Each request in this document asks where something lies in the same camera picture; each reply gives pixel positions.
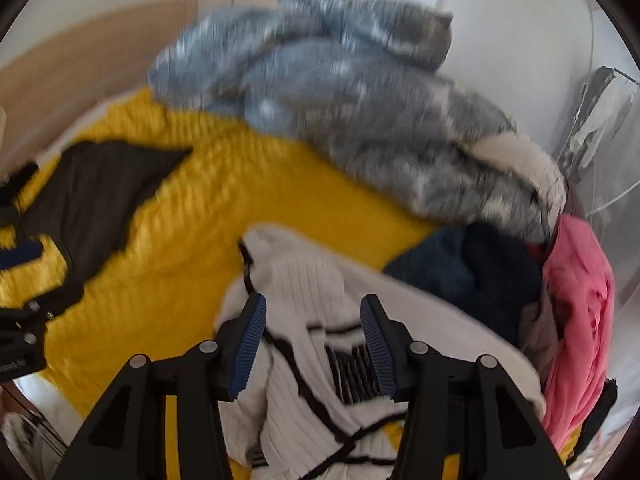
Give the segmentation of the dark olive long-sleeve shirt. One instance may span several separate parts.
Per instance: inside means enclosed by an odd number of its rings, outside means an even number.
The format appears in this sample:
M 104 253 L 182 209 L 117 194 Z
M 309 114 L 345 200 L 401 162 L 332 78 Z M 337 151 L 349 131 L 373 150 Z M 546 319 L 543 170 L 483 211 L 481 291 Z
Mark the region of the dark olive long-sleeve shirt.
M 136 210 L 190 154 L 125 141 L 76 143 L 21 214 L 16 237 L 49 237 L 66 262 L 66 281 L 88 281 L 125 248 Z

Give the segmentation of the blue grey floral duvet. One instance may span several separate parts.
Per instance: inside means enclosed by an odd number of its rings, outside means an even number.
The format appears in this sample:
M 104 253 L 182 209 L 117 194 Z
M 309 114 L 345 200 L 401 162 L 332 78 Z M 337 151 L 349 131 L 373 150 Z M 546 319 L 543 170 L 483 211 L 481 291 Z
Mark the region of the blue grey floral duvet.
M 472 156 L 512 120 L 439 75 L 451 18 L 401 0 L 222 6 L 155 59 L 157 101 L 311 144 L 338 169 L 442 223 L 483 220 L 529 242 L 551 214 L 533 185 Z

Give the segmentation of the blue denim jeans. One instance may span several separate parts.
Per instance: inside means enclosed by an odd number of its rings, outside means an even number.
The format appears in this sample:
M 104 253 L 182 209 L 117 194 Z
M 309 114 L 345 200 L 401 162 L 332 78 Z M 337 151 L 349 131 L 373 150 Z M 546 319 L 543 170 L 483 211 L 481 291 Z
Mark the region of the blue denim jeans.
M 538 304 L 542 291 L 541 267 L 525 243 L 481 221 L 438 230 L 384 273 L 449 302 L 514 346 L 523 309 Z

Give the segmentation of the wooden headboard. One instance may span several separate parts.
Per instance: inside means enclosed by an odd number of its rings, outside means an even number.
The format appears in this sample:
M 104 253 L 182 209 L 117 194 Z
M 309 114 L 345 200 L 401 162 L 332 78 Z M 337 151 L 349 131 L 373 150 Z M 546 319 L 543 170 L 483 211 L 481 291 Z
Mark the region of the wooden headboard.
M 20 169 L 100 101 L 145 84 L 158 52 L 198 0 L 157 0 L 102 14 L 40 42 L 1 70 L 1 174 Z

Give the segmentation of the black white patterned garment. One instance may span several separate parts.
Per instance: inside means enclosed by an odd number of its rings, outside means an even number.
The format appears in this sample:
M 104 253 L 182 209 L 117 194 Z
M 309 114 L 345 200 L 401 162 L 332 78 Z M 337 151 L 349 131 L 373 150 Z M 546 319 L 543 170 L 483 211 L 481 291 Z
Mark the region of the black white patterned garment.
M 546 402 L 521 351 L 452 304 L 330 252 L 298 233 L 255 226 L 242 238 L 250 274 L 227 290 L 219 319 L 251 292 L 267 323 L 250 379 L 220 408 L 229 456 L 254 479 L 384 479 L 397 454 L 387 427 L 405 404 L 382 395 L 360 324 L 375 294 L 387 315 L 444 356 L 498 359 L 537 415 Z

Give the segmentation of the yellow dotted plush blanket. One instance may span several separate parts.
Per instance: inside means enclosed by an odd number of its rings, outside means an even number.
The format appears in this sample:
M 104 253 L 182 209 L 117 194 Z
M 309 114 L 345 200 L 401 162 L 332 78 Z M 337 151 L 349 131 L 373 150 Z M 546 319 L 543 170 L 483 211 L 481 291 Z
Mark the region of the yellow dotted plush blanket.
M 147 91 L 111 106 L 80 138 L 191 151 L 136 211 L 126 247 L 88 281 L 84 299 L 49 326 L 38 374 L 82 421 L 127 358 L 178 356 L 213 333 L 241 278 L 249 229 L 294 231 L 379 274 L 435 231 L 306 144 L 228 117 L 173 112 Z

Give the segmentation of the cream floral pillow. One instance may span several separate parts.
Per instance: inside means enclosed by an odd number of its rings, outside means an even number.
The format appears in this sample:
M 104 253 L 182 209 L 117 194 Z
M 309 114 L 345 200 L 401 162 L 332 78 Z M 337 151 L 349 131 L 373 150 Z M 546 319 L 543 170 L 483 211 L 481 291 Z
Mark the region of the cream floral pillow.
M 525 133 L 503 131 L 483 136 L 463 151 L 504 174 L 516 177 L 536 195 L 548 236 L 566 204 L 565 178 L 554 159 Z

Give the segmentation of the white bed sheet mattress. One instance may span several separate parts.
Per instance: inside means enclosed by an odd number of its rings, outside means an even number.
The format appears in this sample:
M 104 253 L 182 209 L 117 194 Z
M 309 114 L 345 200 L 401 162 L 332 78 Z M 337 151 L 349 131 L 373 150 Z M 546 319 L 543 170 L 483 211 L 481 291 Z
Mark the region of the white bed sheet mattress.
M 127 102 L 135 96 L 140 89 L 116 94 L 110 98 L 99 102 L 90 110 L 79 115 L 72 123 L 54 140 L 49 142 L 43 151 L 36 157 L 36 163 L 42 168 L 50 162 L 56 155 L 62 153 L 64 148 L 70 145 L 76 136 L 91 126 L 94 122 L 104 117 L 108 109 L 115 104 Z M 82 425 L 82 417 L 72 407 L 55 385 L 39 374 L 31 374 L 17 379 L 17 388 L 26 399 L 34 402 L 35 407 L 43 414 L 49 424 L 62 438 L 64 444 L 71 444 L 77 431 Z

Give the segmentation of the pink garment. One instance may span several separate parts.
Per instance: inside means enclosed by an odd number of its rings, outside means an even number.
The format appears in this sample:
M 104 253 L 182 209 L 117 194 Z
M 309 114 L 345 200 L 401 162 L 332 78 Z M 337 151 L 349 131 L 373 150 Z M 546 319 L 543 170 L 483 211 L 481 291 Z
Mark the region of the pink garment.
M 559 218 L 544 281 L 562 336 L 544 383 L 542 426 L 562 450 L 600 398 L 613 331 L 614 274 L 587 221 Z

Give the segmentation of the clothes rack with hanging clothes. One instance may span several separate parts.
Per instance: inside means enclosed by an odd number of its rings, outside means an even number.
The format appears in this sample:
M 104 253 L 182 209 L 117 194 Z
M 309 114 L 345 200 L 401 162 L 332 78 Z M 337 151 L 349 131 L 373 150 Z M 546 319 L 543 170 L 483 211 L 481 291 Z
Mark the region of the clothes rack with hanging clothes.
M 598 67 L 582 84 L 568 133 L 556 156 L 568 180 L 582 178 L 602 141 L 620 128 L 638 95 L 639 81 L 615 67 Z

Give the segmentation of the white mosquito net tent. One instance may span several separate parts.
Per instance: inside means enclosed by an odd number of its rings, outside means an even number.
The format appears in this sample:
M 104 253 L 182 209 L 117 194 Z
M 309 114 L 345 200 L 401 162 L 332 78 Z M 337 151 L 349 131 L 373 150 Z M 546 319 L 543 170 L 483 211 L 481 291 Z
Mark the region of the white mosquito net tent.
M 419 0 L 450 12 L 442 71 L 514 116 L 550 153 L 562 148 L 582 83 L 598 67 L 638 76 L 620 38 L 589 0 Z M 639 107 L 602 141 L 579 182 L 582 206 L 617 290 L 608 374 L 618 407 L 639 404 Z

